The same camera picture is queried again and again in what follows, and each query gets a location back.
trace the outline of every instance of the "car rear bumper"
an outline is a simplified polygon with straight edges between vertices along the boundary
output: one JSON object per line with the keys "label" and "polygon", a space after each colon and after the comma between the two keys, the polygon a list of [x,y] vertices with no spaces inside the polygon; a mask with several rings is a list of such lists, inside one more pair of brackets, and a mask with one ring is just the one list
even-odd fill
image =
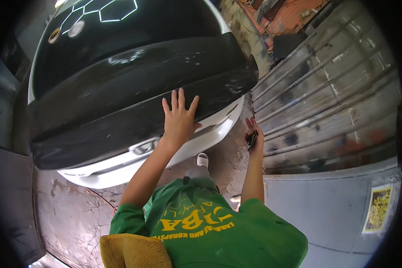
{"label": "car rear bumper", "polygon": [[[244,96],[205,118],[199,123],[202,128],[198,129],[194,137],[186,142],[173,156],[167,167],[180,163],[204,150],[214,146],[228,134],[238,120],[243,108]],[[146,140],[155,146],[159,137]],[[135,172],[144,163],[151,151],[143,153],[134,150],[131,146],[129,151],[106,160],[74,169],[60,169],[59,174],[69,181],[93,189],[103,189],[123,184],[131,180]]]}

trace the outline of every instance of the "corrugated metal door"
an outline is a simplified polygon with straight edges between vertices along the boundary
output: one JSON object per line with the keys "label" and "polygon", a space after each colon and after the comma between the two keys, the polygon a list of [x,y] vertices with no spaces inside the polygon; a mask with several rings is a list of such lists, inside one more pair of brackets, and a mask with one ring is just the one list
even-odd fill
{"label": "corrugated metal door", "polygon": [[397,70],[358,1],[338,6],[258,83],[252,99],[267,174],[344,169],[396,155]]}

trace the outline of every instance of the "white shoe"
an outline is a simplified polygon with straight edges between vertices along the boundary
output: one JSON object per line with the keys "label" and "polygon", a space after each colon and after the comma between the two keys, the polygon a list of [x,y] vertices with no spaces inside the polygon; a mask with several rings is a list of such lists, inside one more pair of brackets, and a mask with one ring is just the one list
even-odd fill
{"label": "white shoe", "polygon": [[205,153],[198,154],[197,165],[203,165],[208,169],[208,156]]}

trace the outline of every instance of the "car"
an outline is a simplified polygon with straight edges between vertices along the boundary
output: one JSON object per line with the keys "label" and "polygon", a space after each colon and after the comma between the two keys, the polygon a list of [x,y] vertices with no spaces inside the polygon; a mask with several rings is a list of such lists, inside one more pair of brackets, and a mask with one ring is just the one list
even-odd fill
{"label": "car", "polygon": [[200,96],[202,124],[167,167],[220,142],[258,81],[209,0],[66,1],[48,23],[29,77],[30,155],[94,189],[128,182],[164,132],[161,99]]}

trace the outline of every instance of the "garage floor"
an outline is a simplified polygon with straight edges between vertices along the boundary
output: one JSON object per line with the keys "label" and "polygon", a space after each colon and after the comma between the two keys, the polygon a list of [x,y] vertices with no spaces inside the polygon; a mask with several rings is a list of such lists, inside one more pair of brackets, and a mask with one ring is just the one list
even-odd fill
{"label": "garage floor", "polygon": [[[209,156],[210,174],[233,209],[237,203],[230,198],[241,194],[249,156],[243,139],[246,126],[241,119],[252,116],[250,99],[246,96],[240,120],[230,133],[205,152]],[[165,170],[158,186],[182,178],[194,164],[192,157]],[[34,181],[38,223],[46,250],[72,267],[103,267],[99,239],[109,233],[113,207],[126,185],[88,190],[72,184],[56,171],[37,171]]]}

